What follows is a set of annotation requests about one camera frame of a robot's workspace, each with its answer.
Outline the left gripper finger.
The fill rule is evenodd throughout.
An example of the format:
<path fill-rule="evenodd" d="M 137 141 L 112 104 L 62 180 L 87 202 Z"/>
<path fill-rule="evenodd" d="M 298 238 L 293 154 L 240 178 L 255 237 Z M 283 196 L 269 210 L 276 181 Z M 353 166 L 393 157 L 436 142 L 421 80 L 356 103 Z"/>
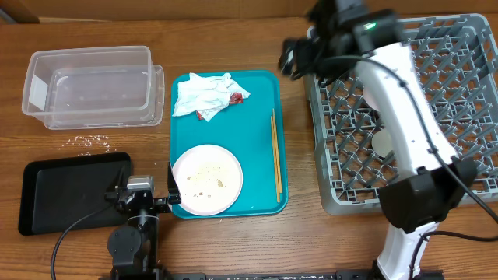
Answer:
<path fill-rule="evenodd" d="M 167 187 L 168 187 L 168 203 L 170 205 L 180 204 L 181 194 L 179 192 L 176 180 L 174 179 L 171 162 L 168 163 L 168 169 L 167 169 Z"/>
<path fill-rule="evenodd" d="M 112 189 L 113 190 L 119 189 L 122 186 L 124 175 L 125 175 L 125 167 L 122 166 L 120 168 L 117 176 L 114 178 L 114 182 L 113 182 L 113 185 L 112 185 Z"/>

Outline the small pink bowl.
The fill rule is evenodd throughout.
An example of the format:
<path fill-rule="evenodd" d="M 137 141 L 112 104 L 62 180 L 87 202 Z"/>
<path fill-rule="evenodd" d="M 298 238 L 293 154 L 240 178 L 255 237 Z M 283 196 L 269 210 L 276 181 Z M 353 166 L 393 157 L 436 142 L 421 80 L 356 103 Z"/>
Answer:
<path fill-rule="evenodd" d="M 363 87 L 363 98 L 366 104 L 373 110 L 379 111 L 378 105 L 375 102 L 374 95 L 372 92 L 366 87 Z"/>

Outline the wooden chopstick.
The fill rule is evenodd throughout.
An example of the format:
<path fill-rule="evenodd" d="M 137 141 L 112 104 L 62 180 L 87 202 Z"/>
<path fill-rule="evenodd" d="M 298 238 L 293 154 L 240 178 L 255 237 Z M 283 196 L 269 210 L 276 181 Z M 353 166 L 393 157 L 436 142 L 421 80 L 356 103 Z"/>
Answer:
<path fill-rule="evenodd" d="M 272 151 L 273 151 L 273 161 L 274 161 L 274 171 L 275 171 L 275 192 L 276 201 L 280 203 L 280 191 L 279 191 L 279 171 L 278 171 L 278 160 L 277 160 L 277 148 L 276 148 L 276 137 L 275 137 L 275 126 L 274 118 L 270 116 L 270 124 L 272 129 Z"/>
<path fill-rule="evenodd" d="M 276 115 L 275 115 L 275 109 L 272 110 L 272 116 L 274 118 L 274 126 L 275 126 L 275 137 L 276 137 L 276 148 L 277 148 L 277 160 L 278 160 L 278 171 L 279 171 L 279 191 L 280 191 L 280 197 L 282 194 L 282 174 L 281 174 L 281 166 L 280 166 L 280 158 L 279 158 L 279 140 L 278 140 L 278 133 L 277 133 L 277 126 L 276 126 Z"/>

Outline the white paper cup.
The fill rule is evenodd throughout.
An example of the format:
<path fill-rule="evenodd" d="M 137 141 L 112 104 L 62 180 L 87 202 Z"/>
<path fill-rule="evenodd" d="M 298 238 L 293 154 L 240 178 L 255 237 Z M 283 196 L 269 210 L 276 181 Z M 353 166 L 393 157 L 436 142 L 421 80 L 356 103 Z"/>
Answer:
<path fill-rule="evenodd" d="M 371 145 L 373 151 L 382 158 L 385 158 L 390 152 L 394 151 L 391 136 L 386 128 L 379 130 L 373 135 Z"/>

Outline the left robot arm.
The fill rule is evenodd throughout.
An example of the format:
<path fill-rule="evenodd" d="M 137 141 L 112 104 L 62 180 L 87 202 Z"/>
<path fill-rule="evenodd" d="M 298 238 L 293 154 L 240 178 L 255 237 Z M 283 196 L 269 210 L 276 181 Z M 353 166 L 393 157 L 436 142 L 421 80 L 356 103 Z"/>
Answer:
<path fill-rule="evenodd" d="M 173 169 L 167 167 L 168 195 L 155 198 L 153 177 L 130 176 L 120 170 L 106 189 L 104 199 L 127 217 L 127 222 L 109 236 L 107 249 L 112 256 L 112 279 L 172 279 L 157 261 L 159 215 L 170 213 L 181 203 Z"/>

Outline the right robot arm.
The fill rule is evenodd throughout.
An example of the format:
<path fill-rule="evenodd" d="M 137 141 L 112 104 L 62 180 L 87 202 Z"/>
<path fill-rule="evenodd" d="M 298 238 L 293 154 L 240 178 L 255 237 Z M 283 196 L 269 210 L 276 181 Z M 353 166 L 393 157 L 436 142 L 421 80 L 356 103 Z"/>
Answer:
<path fill-rule="evenodd" d="M 390 227 L 370 277 L 419 278 L 427 241 L 469 192 L 477 166 L 458 157 L 436 122 L 394 11 L 371 12 L 361 1 L 319 1 L 308 18 L 315 36 L 286 40 L 279 68 L 292 79 L 313 74 L 336 80 L 354 72 L 366 87 L 391 137 L 399 174 L 379 192 Z"/>

